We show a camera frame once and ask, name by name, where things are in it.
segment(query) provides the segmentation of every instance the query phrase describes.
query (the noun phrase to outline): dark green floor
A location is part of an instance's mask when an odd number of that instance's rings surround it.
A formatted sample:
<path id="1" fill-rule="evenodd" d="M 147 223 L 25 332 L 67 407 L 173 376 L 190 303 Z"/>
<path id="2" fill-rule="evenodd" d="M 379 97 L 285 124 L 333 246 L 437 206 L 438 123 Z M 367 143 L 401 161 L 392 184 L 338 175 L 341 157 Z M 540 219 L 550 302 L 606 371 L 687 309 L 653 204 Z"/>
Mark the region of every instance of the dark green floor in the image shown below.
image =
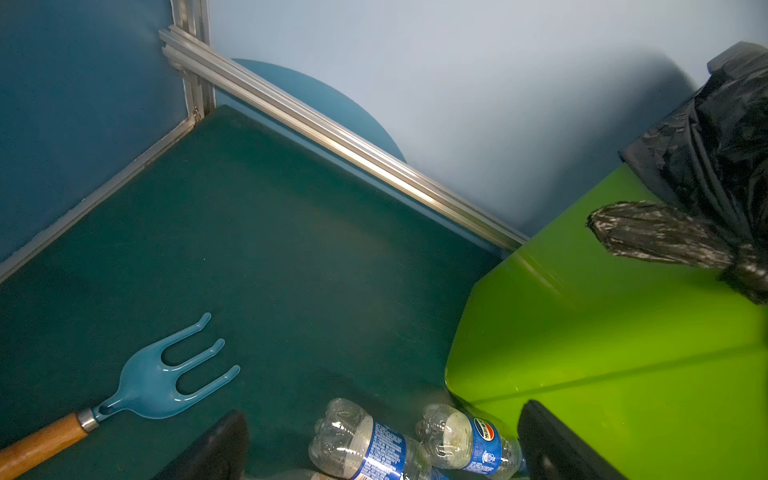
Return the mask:
<path id="1" fill-rule="evenodd" d="M 345 396 L 412 435 L 472 284 L 498 259 L 397 200 L 221 108 L 0 284 L 0 446 L 98 404 L 142 346 L 223 337 L 180 380 L 242 372 L 172 419 L 122 412 L 25 478 L 150 478 L 229 409 L 247 471 L 310 466 L 325 403 Z"/>

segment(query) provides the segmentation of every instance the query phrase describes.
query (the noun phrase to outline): metal extrusion bar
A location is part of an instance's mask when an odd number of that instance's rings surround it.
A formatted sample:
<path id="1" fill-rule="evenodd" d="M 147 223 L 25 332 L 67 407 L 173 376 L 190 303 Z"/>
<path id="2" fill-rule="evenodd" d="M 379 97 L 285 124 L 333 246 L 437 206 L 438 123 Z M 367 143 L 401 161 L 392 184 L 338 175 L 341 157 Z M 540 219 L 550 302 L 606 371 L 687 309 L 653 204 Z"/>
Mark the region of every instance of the metal extrusion bar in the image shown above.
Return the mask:
<path id="1" fill-rule="evenodd" d="M 174 18 L 174 27 L 185 31 L 203 43 L 210 43 L 207 0 L 171 0 L 170 9 Z M 192 72 L 178 68 L 184 81 L 184 97 L 187 102 L 187 114 L 195 122 L 202 120 L 216 107 L 214 87 L 210 82 L 199 78 Z"/>
<path id="2" fill-rule="evenodd" d="M 374 177 L 499 247 L 514 250 L 528 238 L 384 150 L 347 130 L 279 88 L 216 54 L 189 33 L 171 26 L 160 31 L 163 53 L 172 65 L 201 76 L 291 127 Z"/>

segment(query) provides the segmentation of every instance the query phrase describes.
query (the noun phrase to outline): plastic water bottle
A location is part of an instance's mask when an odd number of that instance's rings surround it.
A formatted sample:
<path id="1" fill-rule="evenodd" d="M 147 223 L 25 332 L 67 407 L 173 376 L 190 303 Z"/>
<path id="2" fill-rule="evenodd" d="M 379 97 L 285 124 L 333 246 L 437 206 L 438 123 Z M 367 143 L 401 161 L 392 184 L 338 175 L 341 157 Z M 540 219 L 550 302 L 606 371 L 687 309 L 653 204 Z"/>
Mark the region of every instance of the plastic water bottle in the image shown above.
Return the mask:
<path id="1" fill-rule="evenodd" d="M 354 402 L 333 399 L 315 424 L 310 458 L 320 470 L 353 480 L 439 480 L 429 455 L 415 439 L 400 435 Z"/>
<path id="2" fill-rule="evenodd" d="M 280 472 L 275 475 L 270 475 L 266 478 L 249 477 L 243 475 L 240 480 L 335 480 L 328 475 L 314 472 L 312 470 L 305 470 L 304 468 L 294 468 Z"/>
<path id="3" fill-rule="evenodd" d="M 503 437 L 490 422 L 448 405 L 424 407 L 416 435 L 438 468 L 461 468 L 493 480 L 508 480 L 523 462 L 517 439 Z"/>

